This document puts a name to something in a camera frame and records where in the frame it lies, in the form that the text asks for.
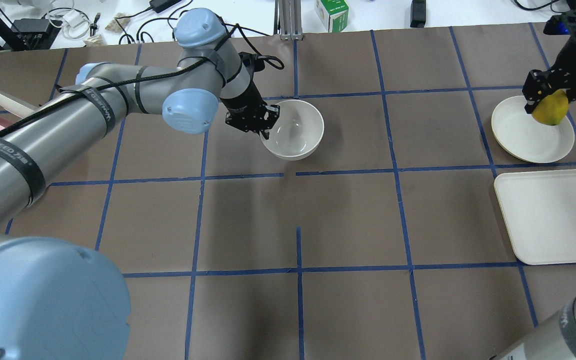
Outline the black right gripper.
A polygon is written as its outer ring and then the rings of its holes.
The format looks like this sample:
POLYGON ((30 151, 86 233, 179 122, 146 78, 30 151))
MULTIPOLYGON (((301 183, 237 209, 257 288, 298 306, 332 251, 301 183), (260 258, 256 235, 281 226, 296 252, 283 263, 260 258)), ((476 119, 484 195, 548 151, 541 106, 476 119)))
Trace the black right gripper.
POLYGON ((528 71, 523 85, 525 112, 531 115, 542 100, 557 90, 566 93, 569 103, 576 101, 576 35, 569 37, 549 70, 528 71))

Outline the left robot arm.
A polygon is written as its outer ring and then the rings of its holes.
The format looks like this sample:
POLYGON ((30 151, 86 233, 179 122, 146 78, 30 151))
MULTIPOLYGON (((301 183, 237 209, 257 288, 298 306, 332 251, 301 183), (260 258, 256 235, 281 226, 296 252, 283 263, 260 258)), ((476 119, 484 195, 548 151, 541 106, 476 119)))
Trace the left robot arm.
MULTIPOLYGON (((129 114, 160 115, 174 130, 207 132, 218 103, 226 123, 269 137, 279 107, 253 75, 277 57, 238 52, 211 10, 181 14, 177 68, 91 63, 57 98, 0 130, 0 228, 129 114)), ((121 360, 130 338, 130 292, 102 253, 41 236, 0 234, 0 360, 121 360)))

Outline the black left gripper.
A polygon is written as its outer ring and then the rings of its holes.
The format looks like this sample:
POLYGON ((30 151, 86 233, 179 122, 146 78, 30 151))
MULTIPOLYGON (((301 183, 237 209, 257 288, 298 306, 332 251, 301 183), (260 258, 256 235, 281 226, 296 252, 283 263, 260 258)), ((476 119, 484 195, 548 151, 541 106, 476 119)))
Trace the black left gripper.
POLYGON ((233 98, 220 98, 226 107, 225 123, 241 132, 258 133, 263 140, 269 141, 272 126, 281 115, 281 106, 267 104, 254 83, 233 98))

